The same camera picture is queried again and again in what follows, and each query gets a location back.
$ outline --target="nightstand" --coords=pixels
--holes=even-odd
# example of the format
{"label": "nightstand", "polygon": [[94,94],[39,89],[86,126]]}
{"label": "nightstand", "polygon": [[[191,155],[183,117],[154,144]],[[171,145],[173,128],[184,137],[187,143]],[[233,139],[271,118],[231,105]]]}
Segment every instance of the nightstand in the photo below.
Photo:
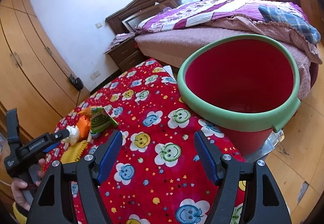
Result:
{"label": "nightstand", "polygon": [[112,57],[122,73],[146,60],[143,53],[135,48],[134,43],[134,37],[132,37],[106,52]]}

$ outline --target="bed headboard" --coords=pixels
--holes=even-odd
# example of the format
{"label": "bed headboard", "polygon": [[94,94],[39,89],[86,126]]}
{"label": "bed headboard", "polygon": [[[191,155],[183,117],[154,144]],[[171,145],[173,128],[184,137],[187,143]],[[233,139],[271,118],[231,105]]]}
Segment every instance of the bed headboard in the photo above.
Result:
{"label": "bed headboard", "polygon": [[198,0],[133,0],[125,8],[107,17],[106,23],[115,34],[134,32],[135,26],[162,12],[165,7],[176,8],[193,1]]}

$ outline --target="yellow sleeve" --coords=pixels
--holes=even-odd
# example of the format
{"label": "yellow sleeve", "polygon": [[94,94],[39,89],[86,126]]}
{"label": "yellow sleeve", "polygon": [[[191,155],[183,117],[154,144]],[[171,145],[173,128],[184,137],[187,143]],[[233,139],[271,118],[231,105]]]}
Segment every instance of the yellow sleeve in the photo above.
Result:
{"label": "yellow sleeve", "polygon": [[12,208],[14,210],[16,220],[18,220],[20,224],[26,224],[27,218],[18,211],[16,207],[16,202],[13,203]]}

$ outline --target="green rim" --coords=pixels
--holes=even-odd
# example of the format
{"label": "green rim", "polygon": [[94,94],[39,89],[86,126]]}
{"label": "green rim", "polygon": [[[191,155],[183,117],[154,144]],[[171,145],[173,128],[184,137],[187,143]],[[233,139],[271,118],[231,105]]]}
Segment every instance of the green rim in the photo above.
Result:
{"label": "green rim", "polygon": [[[294,87],[290,97],[287,99],[286,102],[284,102],[281,106],[277,107],[276,109],[263,113],[237,113],[234,111],[228,111],[211,105],[205,102],[204,100],[200,99],[198,96],[196,96],[193,92],[189,90],[185,83],[185,74],[193,60],[195,60],[199,55],[203,54],[207,50],[210,50],[218,45],[235,40],[247,39],[267,42],[276,47],[278,50],[280,50],[288,59],[294,74]],[[300,100],[297,98],[299,91],[299,72],[294,58],[291,56],[289,51],[279,42],[262,35],[238,35],[206,45],[205,47],[191,54],[184,61],[178,72],[177,82],[182,98],[193,111],[195,111],[204,119],[207,119],[208,121],[211,121],[214,124],[240,132],[258,132],[270,128],[272,128],[274,132],[278,132],[291,119],[291,117],[293,117],[293,115],[300,106]]]}

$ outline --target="purple blanket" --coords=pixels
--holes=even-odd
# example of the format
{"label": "purple blanket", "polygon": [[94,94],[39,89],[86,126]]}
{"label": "purple blanket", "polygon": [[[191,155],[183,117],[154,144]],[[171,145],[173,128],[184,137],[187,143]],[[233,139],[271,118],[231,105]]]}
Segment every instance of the purple blanket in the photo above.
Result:
{"label": "purple blanket", "polygon": [[141,34],[157,33],[242,14],[255,21],[264,21],[258,10],[260,5],[280,8],[308,21],[302,9],[293,3],[263,0],[202,0],[184,4],[166,13],[148,18],[142,21],[136,30]]}

